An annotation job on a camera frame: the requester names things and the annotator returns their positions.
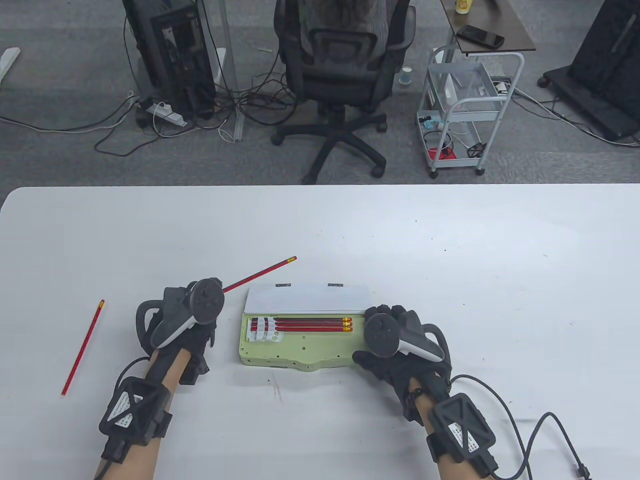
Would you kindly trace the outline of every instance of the yellow cup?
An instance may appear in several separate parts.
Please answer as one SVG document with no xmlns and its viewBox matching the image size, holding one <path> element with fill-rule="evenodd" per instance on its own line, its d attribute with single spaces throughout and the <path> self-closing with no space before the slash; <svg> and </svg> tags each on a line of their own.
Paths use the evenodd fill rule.
<svg viewBox="0 0 640 480">
<path fill-rule="evenodd" d="M 456 0 L 456 12 L 466 15 L 471 10 L 474 0 Z"/>
</svg>

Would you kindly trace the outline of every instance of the white cart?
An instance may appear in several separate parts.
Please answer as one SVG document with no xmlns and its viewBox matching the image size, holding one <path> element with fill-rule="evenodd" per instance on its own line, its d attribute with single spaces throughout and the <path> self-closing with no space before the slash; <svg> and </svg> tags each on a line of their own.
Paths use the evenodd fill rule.
<svg viewBox="0 0 640 480">
<path fill-rule="evenodd" d="M 431 54 L 415 117 L 427 170 L 432 179 L 438 176 L 439 168 L 455 166 L 474 166 L 476 175 L 484 173 L 484 164 L 495 134 L 524 68 L 524 57 L 519 52 L 469 53 L 466 57 L 473 57 L 475 61 L 451 62 L 457 48 L 456 37 L 451 35 L 449 45 Z M 440 52 L 445 54 L 443 63 L 436 62 Z M 506 94 L 499 95 L 496 92 L 491 77 L 482 62 L 478 61 L 485 56 L 513 56 L 518 59 Z M 476 122 L 493 122 L 486 143 L 480 138 Z M 458 153 L 461 148 L 465 149 L 461 158 L 454 156 L 454 146 L 458 147 Z"/>
</svg>

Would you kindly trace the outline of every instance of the office chair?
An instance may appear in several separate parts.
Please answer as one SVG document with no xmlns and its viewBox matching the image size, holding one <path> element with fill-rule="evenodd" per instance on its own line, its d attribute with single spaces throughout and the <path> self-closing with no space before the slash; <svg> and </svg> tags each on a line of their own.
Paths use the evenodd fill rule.
<svg viewBox="0 0 640 480">
<path fill-rule="evenodd" d="M 309 32 L 313 55 L 301 45 L 298 0 L 278 0 L 273 25 L 280 41 L 280 59 L 286 65 L 287 84 L 298 102 L 314 100 L 318 113 L 326 115 L 326 123 L 285 125 L 271 136 L 281 145 L 289 135 L 325 137 L 316 160 L 302 179 L 304 185 L 317 182 L 326 158 L 339 142 L 346 143 L 369 157 L 375 164 L 374 178 L 382 178 L 387 161 L 354 131 L 375 125 L 378 132 L 387 131 L 387 115 L 374 114 L 380 102 L 391 94 L 394 75 L 404 62 L 404 54 L 415 36 L 415 7 L 409 0 L 398 0 L 389 26 L 387 48 L 380 58 L 371 52 L 378 41 L 372 33 L 313 29 Z M 345 107 L 359 108 L 365 114 L 345 121 Z"/>
</svg>

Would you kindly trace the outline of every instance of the chair base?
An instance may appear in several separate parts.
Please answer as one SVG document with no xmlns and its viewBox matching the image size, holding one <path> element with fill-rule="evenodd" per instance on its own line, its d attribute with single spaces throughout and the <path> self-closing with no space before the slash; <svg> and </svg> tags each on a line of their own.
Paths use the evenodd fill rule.
<svg viewBox="0 0 640 480">
<path fill-rule="evenodd" d="M 271 136 L 274 145 L 281 145 L 289 135 L 314 135 L 324 137 L 325 141 L 316 156 L 316 160 L 309 172 L 302 178 L 303 185 L 314 185 L 331 150 L 341 141 L 365 154 L 376 165 L 371 170 L 371 176 L 380 179 L 385 174 L 387 160 L 364 140 L 356 137 L 353 132 L 367 125 L 375 125 L 378 132 L 387 131 L 387 115 L 365 115 L 354 120 L 345 121 L 344 106 L 319 106 L 318 112 L 326 112 L 328 123 L 311 125 L 285 125 L 278 127 Z"/>
</svg>

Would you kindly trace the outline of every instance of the black phone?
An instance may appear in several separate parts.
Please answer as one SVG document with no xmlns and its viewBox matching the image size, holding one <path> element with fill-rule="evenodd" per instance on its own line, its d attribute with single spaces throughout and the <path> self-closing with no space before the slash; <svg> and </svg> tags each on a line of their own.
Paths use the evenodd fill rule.
<svg viewBox="0 0 640 480">
<path fill-rule="evenodd" d="M 499 49 L 504 43 L 503 36 L 471 25 L 463 26 L 458 30 L 457 35 L 469 42 L 474 42 L 475 44 L 482 45 L 483 47 L 487 47 L 491 50 Z"/>
</svg>

